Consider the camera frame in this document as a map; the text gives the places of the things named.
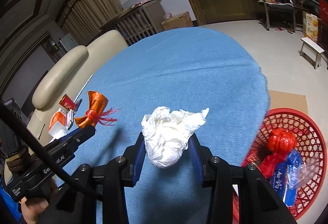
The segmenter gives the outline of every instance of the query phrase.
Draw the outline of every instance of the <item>carton with fruit picture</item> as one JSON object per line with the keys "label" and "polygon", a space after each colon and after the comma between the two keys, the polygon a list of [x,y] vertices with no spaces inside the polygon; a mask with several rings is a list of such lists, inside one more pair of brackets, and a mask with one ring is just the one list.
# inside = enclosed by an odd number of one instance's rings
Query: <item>carton with fruit picture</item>
{"label": "carton with fruit picture", "polygon": [[303,35],[313,42],[318,40],[318,17],[303,11]]}

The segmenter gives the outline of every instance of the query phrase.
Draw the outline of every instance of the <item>tile floor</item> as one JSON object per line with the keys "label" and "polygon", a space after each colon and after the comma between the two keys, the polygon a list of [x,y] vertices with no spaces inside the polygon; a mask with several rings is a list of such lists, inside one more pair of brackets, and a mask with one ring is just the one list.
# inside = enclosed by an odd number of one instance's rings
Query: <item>tile floor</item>
{"label": "tile floor", "polygon": [[[267,31],[257,20],[243,20],[205,25],[220,31],[240,43],[262,68],[268,79],[268,89],[306,96],[309,116],[320,128],[328,144],[328,70],[324,60],[321,67],[314,67],[299,55],[304,37],[301,31],[294,34]],[[315,54],[304,47],[311,58]],[[317,199],[310,209],[297,221],[313,224],[328,203],[328,173]]]}

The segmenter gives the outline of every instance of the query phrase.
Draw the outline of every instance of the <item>red plastic basket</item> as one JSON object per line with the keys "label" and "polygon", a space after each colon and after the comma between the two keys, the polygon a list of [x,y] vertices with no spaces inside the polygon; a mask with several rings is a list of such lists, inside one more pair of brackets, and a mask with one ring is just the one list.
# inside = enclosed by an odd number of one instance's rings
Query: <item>red plastic basket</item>
{"label": "red plastic basket", "polygon": [[[263,124],[251,146],[242,166],[259,160],[258,149],[266,145],[269,133],[275,128],[284,128],[297,135],[297,146],[303,161],[308,162],[311,157],[319,159],[316,174],[303,187],[297,190],[296,203],[289,207],[293,217],[299,219],[312,205],[322,186],[327,167],[326,145],[321,131],[314,121],[304,113],[290,109],[277,108],[270,110],[263,120]],[[238,196],[233,194],[233,216],[239,221]]]}

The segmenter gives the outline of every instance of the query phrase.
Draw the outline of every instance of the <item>curtain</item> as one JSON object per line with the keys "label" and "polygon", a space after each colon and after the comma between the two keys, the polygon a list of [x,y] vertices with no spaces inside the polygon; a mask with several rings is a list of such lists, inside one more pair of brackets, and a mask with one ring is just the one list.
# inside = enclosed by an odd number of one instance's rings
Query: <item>curtain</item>
{"label": "curtain", "polygon": [[56,21],[79,44],[87,45],[122,10],[120,0],[66,0]]}

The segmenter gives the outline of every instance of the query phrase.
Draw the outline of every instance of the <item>metal bolt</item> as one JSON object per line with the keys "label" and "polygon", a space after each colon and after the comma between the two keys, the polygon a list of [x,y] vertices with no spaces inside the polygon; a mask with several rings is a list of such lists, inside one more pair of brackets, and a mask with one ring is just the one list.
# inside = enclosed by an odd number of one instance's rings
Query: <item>metal bolt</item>
{"label": "metal bolt", "polygon": [[125,161],[125,157],[122,155],[119,155],[117,158],[115,158],[115,161],[118,163],[122,163]]}
{"label": "metal bolt", "polygon": [[211,157],[211,161],[212,161],[213,163],[219,163],[219,162],[220,162],[220,158],[219,158],[218,156],[212,156],[212,157]]}
{"label": "metal bolt", "polygon": [[79,166],[79,170],[81,171],[85,171],[89,168],[90,166],[88,164],[82,164]]}
{"label": "metal bolt", "polygon": [[248,164],[247,168],[250,169],[250,170],[256,170],[256,166],[253,163]]}

